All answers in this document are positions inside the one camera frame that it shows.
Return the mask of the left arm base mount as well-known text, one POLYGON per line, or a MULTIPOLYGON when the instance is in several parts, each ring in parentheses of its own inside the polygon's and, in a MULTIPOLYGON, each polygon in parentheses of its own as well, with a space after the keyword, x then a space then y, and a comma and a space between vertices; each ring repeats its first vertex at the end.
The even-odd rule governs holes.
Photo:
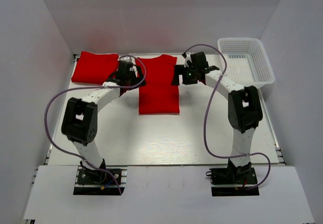
POLYGON ((113 167, 108 173, 97 173, 79 166, 73 195, 75 196, 121 196, 126 187, 127 168, 113 167))

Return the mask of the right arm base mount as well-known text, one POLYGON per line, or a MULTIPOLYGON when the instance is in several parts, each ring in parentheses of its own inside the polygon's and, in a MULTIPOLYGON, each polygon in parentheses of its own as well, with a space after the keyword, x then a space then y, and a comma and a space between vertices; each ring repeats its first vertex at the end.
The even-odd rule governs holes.
POLYGON ((210 178, 212 197, 259 196, 258 187, 249 190, 258 184, 253 167, 237 178, 230 176, 227 168, 211 168, 205 174, 210 178))

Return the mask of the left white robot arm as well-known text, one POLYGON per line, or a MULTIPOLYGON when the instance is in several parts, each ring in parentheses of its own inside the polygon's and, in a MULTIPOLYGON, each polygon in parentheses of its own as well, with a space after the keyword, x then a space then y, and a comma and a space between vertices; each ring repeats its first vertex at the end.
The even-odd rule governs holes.
POLYGON ((134 64, 120 60, 117 70, 100 87, 81 98, 71 97, 67 102, 61 132, 74 144, 83 167, 90 170, 89 177, 95 183, 102 183, 107 173, 105 160, 95 143, 98 113, 128 90, 144 86, 146 75, 142 61, 134 64))

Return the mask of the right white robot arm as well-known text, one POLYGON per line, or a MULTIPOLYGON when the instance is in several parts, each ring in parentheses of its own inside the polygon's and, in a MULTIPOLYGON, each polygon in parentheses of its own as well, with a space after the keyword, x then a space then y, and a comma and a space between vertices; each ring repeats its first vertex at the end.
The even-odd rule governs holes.
POLYGON ((220 93, 228 101, 228 121, 233 128, 232 152, 228 158, 228 178, 239 183, 251 170, 251 142, 263 118, 262 108, 255 86, 243 86, 234 82, 216 66, 210 66, 204 52, 187 55, 183 65, 176 65, 172 85, 179 85, 182 77, 184 85, 202 82, 220 93))

